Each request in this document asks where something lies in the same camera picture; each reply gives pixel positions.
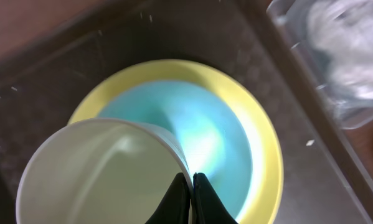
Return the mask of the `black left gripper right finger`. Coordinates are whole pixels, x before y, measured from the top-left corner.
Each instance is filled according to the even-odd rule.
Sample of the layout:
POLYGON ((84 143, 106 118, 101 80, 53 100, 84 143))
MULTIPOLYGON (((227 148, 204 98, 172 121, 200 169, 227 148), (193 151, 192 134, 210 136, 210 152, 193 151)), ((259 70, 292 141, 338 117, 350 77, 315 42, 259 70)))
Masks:
POLYGON ((203 173, 195 173, 194 207, 197 224, 237 224, 203 173))

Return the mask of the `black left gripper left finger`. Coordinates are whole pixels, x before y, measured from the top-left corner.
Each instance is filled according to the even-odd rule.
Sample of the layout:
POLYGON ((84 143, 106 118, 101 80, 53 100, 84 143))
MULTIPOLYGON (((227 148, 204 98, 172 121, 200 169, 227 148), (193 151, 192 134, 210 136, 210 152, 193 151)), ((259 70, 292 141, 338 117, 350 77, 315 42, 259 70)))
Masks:
POLYGON ((188 224, 190 200, 186 178, 178 173, 146 224, 188 224))

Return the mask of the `light blue bowl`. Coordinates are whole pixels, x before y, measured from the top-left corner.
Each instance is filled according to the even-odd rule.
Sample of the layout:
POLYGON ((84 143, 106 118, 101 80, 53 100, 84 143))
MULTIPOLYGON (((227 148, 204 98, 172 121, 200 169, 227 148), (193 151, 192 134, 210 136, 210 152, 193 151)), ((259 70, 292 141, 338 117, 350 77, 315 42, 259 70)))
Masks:
POLYGON ((218 96, 184 81, 146 82, 114 97, 98 115, 167 129, 181 146, 189 172, 205 174, 231 216, 241 219, 252 180, 250 144, 218 96))

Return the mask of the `yellow plate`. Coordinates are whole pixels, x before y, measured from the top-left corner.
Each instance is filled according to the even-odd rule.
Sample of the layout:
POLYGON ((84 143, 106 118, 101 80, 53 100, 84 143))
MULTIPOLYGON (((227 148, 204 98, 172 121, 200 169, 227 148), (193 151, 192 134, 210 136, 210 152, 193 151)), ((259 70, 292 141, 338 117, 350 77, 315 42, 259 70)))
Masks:
POLYGON ((273 223, 281 202, 284 168, 275 128, 261 104, 239 82, 218 69, 190 60, 162 59, 138 63, 114 73, 78 105, 68 123, 96 117, 111 101, 136 85, 153 80, 182 80, 217 95, 235 113, 252 146, 252 190, 239 223, 273 223))

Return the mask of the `white cup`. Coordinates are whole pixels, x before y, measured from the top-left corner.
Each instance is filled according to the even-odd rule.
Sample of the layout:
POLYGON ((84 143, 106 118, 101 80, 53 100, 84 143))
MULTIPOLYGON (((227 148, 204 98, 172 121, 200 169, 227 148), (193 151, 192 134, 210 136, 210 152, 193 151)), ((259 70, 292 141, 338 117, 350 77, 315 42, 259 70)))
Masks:
POLYGON ((86 119, 51 135, 19 182, 18 223, 145 223, 176 174, 191 174, 167 129, 113 118, 86 119))

